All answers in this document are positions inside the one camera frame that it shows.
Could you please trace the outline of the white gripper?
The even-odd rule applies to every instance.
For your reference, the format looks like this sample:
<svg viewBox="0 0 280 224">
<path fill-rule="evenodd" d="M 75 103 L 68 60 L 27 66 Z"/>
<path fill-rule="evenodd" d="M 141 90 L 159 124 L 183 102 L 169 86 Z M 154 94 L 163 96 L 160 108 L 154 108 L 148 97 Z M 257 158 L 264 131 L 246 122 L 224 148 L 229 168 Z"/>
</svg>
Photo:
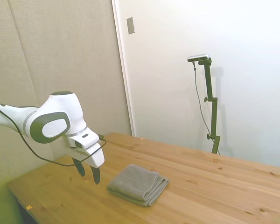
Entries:
<svg viewBox="0 0 280 224">
<path fill-rule="evenodd" d="M 73 163 L 84 177 L 85 169 L 81 163 L 84 161 L 91 166 L 95 184 L 100 183 L 100 166 L 105 162 L 104 154 L 99 144 L 97 134 L 81 134 L 76 136 L 63 136 L 65 153 L 72 157 Z"/>
</svg>

